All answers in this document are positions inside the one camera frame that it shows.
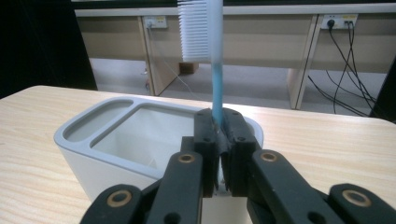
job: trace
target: floor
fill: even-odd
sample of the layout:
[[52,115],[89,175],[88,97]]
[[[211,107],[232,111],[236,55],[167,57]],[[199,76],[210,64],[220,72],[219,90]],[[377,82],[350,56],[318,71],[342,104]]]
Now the floor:
[[[149,95],[144,62],[91,58],[91,64],[99,91]],[[290,109],[287,73],[288,69],[284,68],[224,65],[223,101],[226,104]],[[329,75],[338,83],[342,72],[329,71]],[[331,82],[326,71],[314,70],[309,76],[323,91],[329,93],[331,97],[334,96],[337,86]],[[359,73],[359,77],[367,91],[375,98],[386,74]],[[370,113],[370,106],[347,75],[344,76],[341,87],[359,96],[339,89],[337,100],[350,105],[364,115]],[[193,75],[175,76],[175,80],[161,96],[211,101],[211,92],[210,65],[200,64]],[[323,97],[310,80],[305,87],[301,110],[359,116],[356,114],[357,111],[354,113],[340,105],[334,106],[333,101]]]

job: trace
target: desk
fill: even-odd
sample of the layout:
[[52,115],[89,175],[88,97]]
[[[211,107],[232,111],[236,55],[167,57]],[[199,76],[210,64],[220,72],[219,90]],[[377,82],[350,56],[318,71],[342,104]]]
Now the desk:
[[[0,222],[78,223],[91,202],[53,142],[55,131],[118,93],[37,86],[0,100]],[[142,96],[209,107],[208,102]],[[396,126],[381,119],[225,105],[256,120],[316,189],[352,183],[396,207]]]
[[[75,2],[78,8],[83,1]],[[160,95],[176,77],[168,66],[178,71],[181,62],[177,8],[101,5],[76,10],[89,56],[145,60],[150,92]],[[359,14],[353,45],[358,72],[386,74],[396,51],[396,29],[389,28],[396,26],[396,3],[226,6],[223,12],[224,64],[289,68],[293,109],[301,107],[310,69],[344,70],[329,31],[320,29],[325,14]],[[168,28],[149,34],[142,18],[157,15],[167,16]],[[347,30],[333,30],[333,35],[347,54]]]

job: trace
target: toothbrush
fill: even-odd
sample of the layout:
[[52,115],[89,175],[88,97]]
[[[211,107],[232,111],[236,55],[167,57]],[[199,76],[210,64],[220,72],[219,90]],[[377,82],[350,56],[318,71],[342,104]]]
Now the toothbrush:
[[177,0],[184,62],[211,63],[215,127],[222,122],[223,1]]

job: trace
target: container compartment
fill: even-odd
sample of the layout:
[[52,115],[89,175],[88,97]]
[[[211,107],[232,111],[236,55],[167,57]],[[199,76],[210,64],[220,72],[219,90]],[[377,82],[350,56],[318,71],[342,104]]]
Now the container compartment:
[[193,136],[193,112],[144,104],[92,149],[164,171],[182,136]]
[[117,115],[124,112],[133,103],[132,100],[116,100],[98,106],[70,125],[64,131],[64,139],[70,142],[79,142],[88,138]]

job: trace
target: blue toothbrush handle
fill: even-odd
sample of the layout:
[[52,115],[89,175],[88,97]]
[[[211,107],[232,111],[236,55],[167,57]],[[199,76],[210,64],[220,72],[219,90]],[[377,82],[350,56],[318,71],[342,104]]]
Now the blue toothbrush handle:
[[216,127],[221,127],[222,123],[222,63],[212,63],[212,82],[213,82],[213,105],[212,117]]

